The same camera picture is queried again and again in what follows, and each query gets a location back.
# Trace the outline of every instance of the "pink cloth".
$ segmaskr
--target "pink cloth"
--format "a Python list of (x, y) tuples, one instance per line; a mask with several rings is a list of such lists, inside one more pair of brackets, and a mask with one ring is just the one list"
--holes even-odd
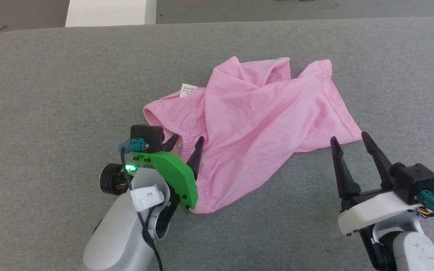
[(212, 213), (259, 188), (295, 152), (361, 139), (331, 81), (331, 61), (315, 61), (291, 79), (289, 58), (214, 68), (207, 87), (187, 97), (179, 91), (144, 108), (165, 137), (179, 134), (186, 161), (198, 137), (205, 145), (194, 213)]

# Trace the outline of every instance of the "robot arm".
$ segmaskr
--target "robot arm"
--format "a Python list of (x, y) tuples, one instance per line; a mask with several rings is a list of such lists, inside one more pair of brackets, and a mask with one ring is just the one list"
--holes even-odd
[[(103, 169), (102, 191), (119, 197), (86, 245), (81, 271), (146, 271), (154, 255), (162, 270), (154, 240), (165, 237), (179, 204), (195, 206), (203, 150), (201, 137), (184, 163), (169, 152), (178, 136), (163, 144), (163, 135), (161, 127), (132, 126), (131, 139), (120, 145), (122, 164)], [(124, 155), (130, 152), (134, 158), (126, 164)]]
[[(367, 132), (363, 132), (363, 141), (378, 169), (381, 189), (361, 192), (344, 162), (338, 140), (331, 139), (341, 198), (341, 233), (360, 234), (376, 270), (434, 270), (434, 245), (418, 221), (421, 216), (434, 216), (434, 173), (421, 164), (391, 165)], [(402, 231), (390, 232), (392, 228)]]

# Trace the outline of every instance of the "gray padded surface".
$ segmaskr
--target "gray padded surface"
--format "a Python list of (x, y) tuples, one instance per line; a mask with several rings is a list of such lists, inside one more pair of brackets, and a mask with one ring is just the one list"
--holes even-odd
[[(329, 58), (351, 115), (391, 161), (434, 170), (434, 18), (168, 24), (0, 34), (0, 270), (67, 271), (115, 200), (98, 187), (143, 105), (203, 86), (212, 68), (288, 56), (293, 76)], [(343, 146), (363, 189), (379, 176)], [(371, 270), (342, 236), (329, 149), (293, 155), (215, 214), (179, 209), (157, 244), (172, 270)], [(434, 242), (434, 221), (422, 223)]]

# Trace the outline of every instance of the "clothing tag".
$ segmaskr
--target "clothing tag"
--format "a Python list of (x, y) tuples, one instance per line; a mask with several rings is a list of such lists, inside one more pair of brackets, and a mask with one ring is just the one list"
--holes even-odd
[(180, 89), (180, 97), (187, 97), (190, 93), (194, 92), (197, 89), (196, 86), (182, 84), (182, 88)]

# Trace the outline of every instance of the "white sticker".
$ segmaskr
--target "white sticker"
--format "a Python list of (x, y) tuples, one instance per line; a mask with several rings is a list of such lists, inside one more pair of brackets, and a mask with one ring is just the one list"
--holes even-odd
[(157, 185), (141, 187), (130, 191), (131, 202), (136, 211), (141, 212), (165, 201), (164, 194)]
[(190, 93), (194, 92), (197, 89), (196, 86), (182, 84), (182, 88), (180, 89), (180, 97), (187, 97)]

